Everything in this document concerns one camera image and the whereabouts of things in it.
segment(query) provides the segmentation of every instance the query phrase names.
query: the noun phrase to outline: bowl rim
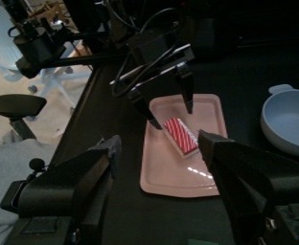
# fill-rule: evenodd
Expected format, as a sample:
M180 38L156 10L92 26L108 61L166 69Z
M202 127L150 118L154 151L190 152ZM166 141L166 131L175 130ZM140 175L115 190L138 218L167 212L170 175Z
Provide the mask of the bowl rim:
M269 120L267 120L267 117L266 117L266 108L267 108L267 106L269 106L269 103L271 102L271 100L274 100L279 95L282 95L282 94L285 94L285 93L291 93L291 94L299 93L299 89L290 89L290 90L285 90L285 91L282 91L282 92L278 92L278 93L273 94L273 95L269 97L269 99L266 100L266 102L263 103L262 110L261 110L261 118L262 118L262 120L265 121L265 124L266 124L266 126L269 127L269 129L273 131L273 133L274 133L274 134L275 134L275 135L277 135L277 136L278 136L286 143L293 144L293 145L295 145L295 146L299 147L299 144L298 144L298 143L295 143L295 142L290 141L289 139L286 139L285 136L281 135L281 134L271 128L270 123L269 123Z

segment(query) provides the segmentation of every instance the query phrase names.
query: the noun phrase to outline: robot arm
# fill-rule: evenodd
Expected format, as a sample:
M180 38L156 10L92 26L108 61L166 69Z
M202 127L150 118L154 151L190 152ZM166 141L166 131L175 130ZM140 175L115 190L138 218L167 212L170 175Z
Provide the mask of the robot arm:
M200 130L237 244L299 244L299 164Z

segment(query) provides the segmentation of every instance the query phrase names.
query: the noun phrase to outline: pink tray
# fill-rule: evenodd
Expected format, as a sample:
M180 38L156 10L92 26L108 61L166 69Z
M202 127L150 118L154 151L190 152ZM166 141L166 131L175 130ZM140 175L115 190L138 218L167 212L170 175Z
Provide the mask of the pink tray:
M160 124L172 117L180 118L195 136L198 130L226 137L221 100L215 95L195 95L194 113L187 113L182 96L156 98L150 103ZM183 159L166 134L150 123L146 126L140 186L146 192L176 197L218 195L218 188L200 152Z

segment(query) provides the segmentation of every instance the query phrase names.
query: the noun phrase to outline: striped block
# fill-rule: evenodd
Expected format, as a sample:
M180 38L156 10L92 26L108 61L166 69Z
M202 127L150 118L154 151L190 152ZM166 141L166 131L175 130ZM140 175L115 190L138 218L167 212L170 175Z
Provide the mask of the striped block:
M183 158L198 152L195 135L180 119L171 118L164 122L164 133Z

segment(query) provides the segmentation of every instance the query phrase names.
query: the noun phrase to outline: table surface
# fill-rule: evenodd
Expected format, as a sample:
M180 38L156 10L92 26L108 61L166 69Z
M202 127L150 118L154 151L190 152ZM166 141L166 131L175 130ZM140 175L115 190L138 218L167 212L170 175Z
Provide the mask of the table surface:
M178 198L140 189L146 120L128 99L111 96L108 83L118 68L119 64L110 64L92 74L52 159L55 165L60 164L95 145L102 136L122 137L123 154L107 206L103 244L182 245L198 239L233 245L219 196ZM238 49L217 61L198 58L191 69L195 93L215 94L222 100L229 138L281 153L265 139L259 115L270 86L289 83L299 88L299 44ZM144 84L140 91L148 102L180 92L171 74Z

